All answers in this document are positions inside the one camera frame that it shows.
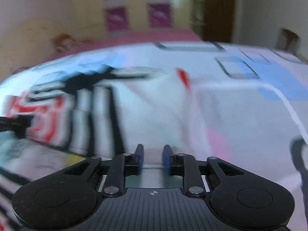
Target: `round black pad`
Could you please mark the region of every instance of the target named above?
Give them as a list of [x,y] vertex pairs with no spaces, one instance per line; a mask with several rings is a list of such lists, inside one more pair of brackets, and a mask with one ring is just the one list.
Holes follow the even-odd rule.
[[42,178],[21,187],[12,198],[19,222],[28,228],[57,230],[86,219],[96,206],[96,192],[76,176]]
[[34,195],[35,202],[46,208],[59,207],[70,199],[70,192],[60,187],[47,187]]
[[269,230],[286,223],[295,203],[289,191],[262,177],[224,178],[210,197],[213,211],[226,223],[252,230]]
[[250,187],[238,192],[238,201],[249,208],[264,208],[273,202],[273,197],[264,189]]

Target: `bed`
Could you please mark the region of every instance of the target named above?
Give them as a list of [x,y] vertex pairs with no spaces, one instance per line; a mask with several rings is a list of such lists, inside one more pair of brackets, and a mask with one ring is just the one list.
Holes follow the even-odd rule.
[[[142,143],[141,179],[127,183],[169,187],[161,173],[169,144],[284,186],[296,206],[289,229],[307,230],[307,65],[272,49],[202,42],[188,31],[151,34],[82,46],[5,80],[2,116],[34,118],[26,139],[1,133],[1,167],[32,181],[83,157],[110,159]],[[121,138],[110,137],[110,122]],[[0,184],[11,194],[20,186],[5,178]],[[16,222],[9,202],[0,203]]]

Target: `ribbed black surface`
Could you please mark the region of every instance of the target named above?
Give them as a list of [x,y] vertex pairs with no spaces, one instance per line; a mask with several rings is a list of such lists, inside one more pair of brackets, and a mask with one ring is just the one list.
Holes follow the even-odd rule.
[[203,200],[179,188],[129,188],[125,195],[102,202],[96,213],[67,231],[236,231],[215,218]]

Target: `wooden door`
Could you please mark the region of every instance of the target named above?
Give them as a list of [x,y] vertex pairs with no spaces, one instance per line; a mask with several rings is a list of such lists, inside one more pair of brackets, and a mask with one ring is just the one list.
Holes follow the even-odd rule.
[[205,0],[204,41],[231,42],[235,0]]

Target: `pink bedsheet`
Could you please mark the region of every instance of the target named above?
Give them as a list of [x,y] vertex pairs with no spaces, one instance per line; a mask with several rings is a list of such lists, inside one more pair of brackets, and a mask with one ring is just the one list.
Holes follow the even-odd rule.
[[89,42],[74,50],[52,55],[48,61],[55,60],[67,55],[80,52],[103,49],[125,44],[144,43],[144,42],[162,42],[162,41],[202,41],[193,31],[189,29],[169,29],[159,31],[147,31],[130,33],[124,36],[109,38],[97,42]]

